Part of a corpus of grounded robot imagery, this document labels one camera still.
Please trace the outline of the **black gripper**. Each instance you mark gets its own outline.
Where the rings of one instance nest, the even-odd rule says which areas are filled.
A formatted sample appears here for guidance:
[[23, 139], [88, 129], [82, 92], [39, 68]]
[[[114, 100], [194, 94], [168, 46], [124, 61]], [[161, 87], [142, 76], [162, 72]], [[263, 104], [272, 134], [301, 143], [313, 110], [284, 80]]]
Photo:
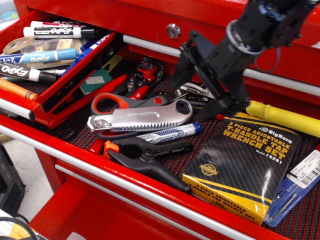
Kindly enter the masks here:
[[231, 21], [218, 45], [192, 30], [189, 40], [180, 47], [181, 55], [170, 79], [172, 87], [175, 89], [198, 74], [215, 97], [194, 115], [195, 121], [205, 122], [217, 115], [232, 117], [240, 106], [249, 105], [243, 72], [265, 47], [255, 41], [245, 42], [246, 33], [238, 29], [237, 21]]

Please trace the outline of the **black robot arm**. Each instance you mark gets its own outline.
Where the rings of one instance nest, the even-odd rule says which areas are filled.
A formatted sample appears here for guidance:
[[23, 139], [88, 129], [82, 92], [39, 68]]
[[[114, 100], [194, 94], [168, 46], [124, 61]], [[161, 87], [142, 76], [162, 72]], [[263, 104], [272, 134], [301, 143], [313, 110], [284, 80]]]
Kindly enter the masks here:
[[316, 7], [316, 0], [251, 0], [244, 13], [231, 21], [225, 37], [213, 44], [198, 31], [180, 47], [180, 58], [171, 77], [173, 88], [194, 75], [214, 98], [194, 119], [208, 121], [217, 115], [233, 116], [250, 104], [243, 73], [266, 49], [290, 46]]

